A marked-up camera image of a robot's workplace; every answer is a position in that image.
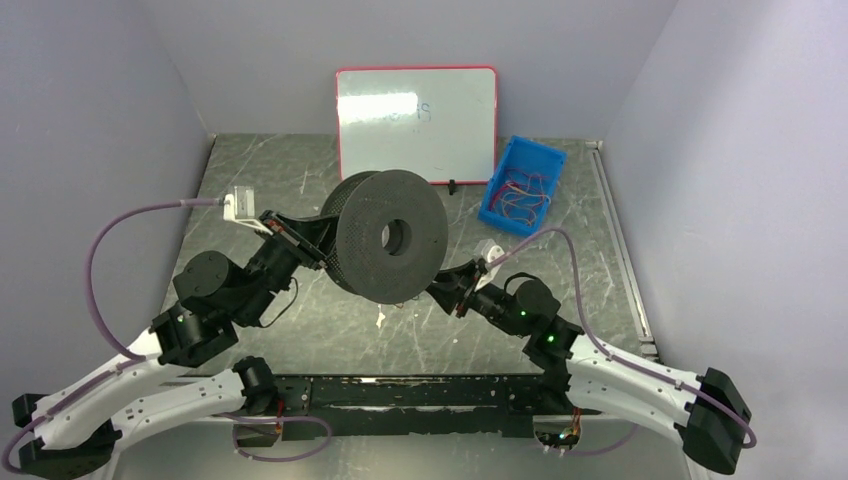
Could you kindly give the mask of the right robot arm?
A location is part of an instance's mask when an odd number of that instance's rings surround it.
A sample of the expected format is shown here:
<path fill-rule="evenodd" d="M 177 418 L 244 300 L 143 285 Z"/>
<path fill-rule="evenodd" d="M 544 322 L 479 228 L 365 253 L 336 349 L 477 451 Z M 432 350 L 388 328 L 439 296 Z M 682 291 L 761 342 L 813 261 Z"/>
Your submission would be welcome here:
<path fill-rule="evenodd" d="M 533 275 L 516 274 L 512 293 L 480 285 L 482 277 L 481 262 L 471 261 L 441 271 L 426 292 L 448 314 L 474 312 L 526 339 L 546 402 L 614 415 L 672 440 L 711 472 L 736 472 L 752 414 L 729 375 L 671 368 L 591 336 L 559 316 L 560 302 Z"/>

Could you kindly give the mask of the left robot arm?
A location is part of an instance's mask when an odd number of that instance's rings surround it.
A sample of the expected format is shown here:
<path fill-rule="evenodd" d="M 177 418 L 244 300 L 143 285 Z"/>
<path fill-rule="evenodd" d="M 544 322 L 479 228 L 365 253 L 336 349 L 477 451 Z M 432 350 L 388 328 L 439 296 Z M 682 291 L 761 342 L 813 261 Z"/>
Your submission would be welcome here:
<path fill-rule="evenodd" d="M 239 328 L 260 327 L 276 296 L 296 288 L 298 268 L 324 268 L 337 222 L 334 214 L 290 219 L 267 211 L 250 221 L 263 242 L 245 266 L 217 251 L 197 255 L 174 278 L 176 302 L 131 345 L 69 387 L 14 401 L 18 433 L 2 453 L 3 468 L 79 479 L 143 440 L 205 417 L 280 438 L 292 417 L 262 358 L 180 387 L 167 382 L 235 345 Z"/>

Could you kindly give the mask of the black perforated cable spool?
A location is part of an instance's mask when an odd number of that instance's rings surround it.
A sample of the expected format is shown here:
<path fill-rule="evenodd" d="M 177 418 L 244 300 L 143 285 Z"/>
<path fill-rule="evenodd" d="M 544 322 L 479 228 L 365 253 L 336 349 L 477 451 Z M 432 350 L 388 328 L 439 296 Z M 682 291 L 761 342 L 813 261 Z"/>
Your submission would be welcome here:
<path fill-rule="evenodd" d="M 338 220 L 325 271 L 343 290 L 381 304 L 422 293 L 444 261 L 448 222 L 435 188 L 407 170 L 343 180 L 321 214 Z"/>

